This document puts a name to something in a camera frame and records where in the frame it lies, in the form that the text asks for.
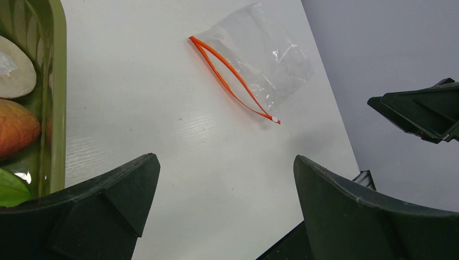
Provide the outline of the red yellow apple toy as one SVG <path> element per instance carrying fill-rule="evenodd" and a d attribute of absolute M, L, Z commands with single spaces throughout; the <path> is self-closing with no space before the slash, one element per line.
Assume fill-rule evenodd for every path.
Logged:
<path fill-rule="evenodd" d="M 17 102 L 1 99 L 1 160 L 19 154 L 40 133 L 40 122 L 31 111 Z"/>

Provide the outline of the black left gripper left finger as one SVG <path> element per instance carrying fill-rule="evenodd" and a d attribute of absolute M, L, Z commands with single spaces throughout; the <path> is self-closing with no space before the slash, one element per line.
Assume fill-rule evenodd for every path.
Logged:
<path fill-rule="evenodd" d="M 1 259 L 131 259 L 160 174 L 153 153 L 1 208 Z"/>

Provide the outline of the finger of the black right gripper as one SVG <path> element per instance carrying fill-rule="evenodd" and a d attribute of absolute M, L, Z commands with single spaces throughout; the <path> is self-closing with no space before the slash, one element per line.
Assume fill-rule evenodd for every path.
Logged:
<path fill-rule="evenodd" d="M 426 133 L 424 133 L 422 130 L 417 128 L 414 124 L 410 123 L 406 118 L 397 114 L 392 109 L 390 109 L 388 106 L 383 104 L 381 102 L 381 98 L 382 98 L 381 96 L 371 97 L 367 101 L 367 104 L 371 108 L 373 108 L 375 111 L 377 111 L 379 114 L 381 114 L 383 117 L 385 117 L 387 120 L 389 120 L 393 125 L 401 129 L 403 132 L 420 137 L 422 140 L 427 141 L 427 142 L 431 142 L 434 144 L 440 143 L 441 139 L 431 137 L 427 135 Z"/>
<path fill-rule="evenodd" d="M 440 81 L 425 89 L 387 93 L 381 102 L 431 137 L 458 140 L 458 82 Z"/>

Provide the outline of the clear zip bag orange zipper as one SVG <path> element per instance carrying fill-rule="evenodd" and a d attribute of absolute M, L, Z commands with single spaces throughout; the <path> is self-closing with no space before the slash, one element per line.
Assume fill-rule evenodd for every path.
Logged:
<path fill-rule="evenodd" d="M 234 99 L 275 124 L 281 123 L 276 107 L 314 75 L 305 52 L 262 2 L 230 13 L 189 40 Z"/>

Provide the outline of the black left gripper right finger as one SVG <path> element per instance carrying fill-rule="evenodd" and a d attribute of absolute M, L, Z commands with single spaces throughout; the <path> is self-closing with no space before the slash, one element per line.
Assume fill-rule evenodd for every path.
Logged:
<path fill-rule="evenodd" d="M 305 156 L 293 173 L 315 259 L 458 259 L 458 213 L 408 203 Z"/>

